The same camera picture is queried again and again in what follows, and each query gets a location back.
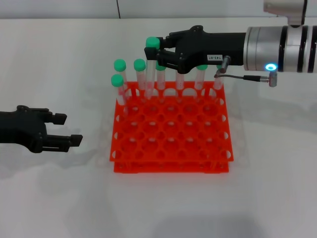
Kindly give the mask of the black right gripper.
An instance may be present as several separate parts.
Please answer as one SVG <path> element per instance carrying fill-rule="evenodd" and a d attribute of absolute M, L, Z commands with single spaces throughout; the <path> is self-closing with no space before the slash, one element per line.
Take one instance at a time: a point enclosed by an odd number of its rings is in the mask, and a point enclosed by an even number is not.
<path fill-rule="evenodd" d="M 145 47 L 148 60 L 156 60 L 158 65 L 187 74 L 200 65 L 221 64 L 230 57 L 230 65 L 243 64 L 246 33 L 207 33 L 203 26 L 193 26 L 189 30 L 171 32 L 158 37 L 159 49 Z"/>

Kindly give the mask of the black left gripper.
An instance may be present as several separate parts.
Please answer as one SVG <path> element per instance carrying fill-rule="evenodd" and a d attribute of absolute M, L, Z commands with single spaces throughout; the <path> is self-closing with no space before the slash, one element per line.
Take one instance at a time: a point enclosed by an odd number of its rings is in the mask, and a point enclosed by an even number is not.
<path fill-rule="evenodd" d="M 32 153 L 68 152 L 70 147 L 80 146 L 83 136 L 79 134 L 47 136 L 45 125 L 46 123 L 64 125 L 66 119 L 66 114 L 54 114 L 47 108 L 19 105 L 13 112 L 0 113 L 0 142 L 22 145 Z"/>

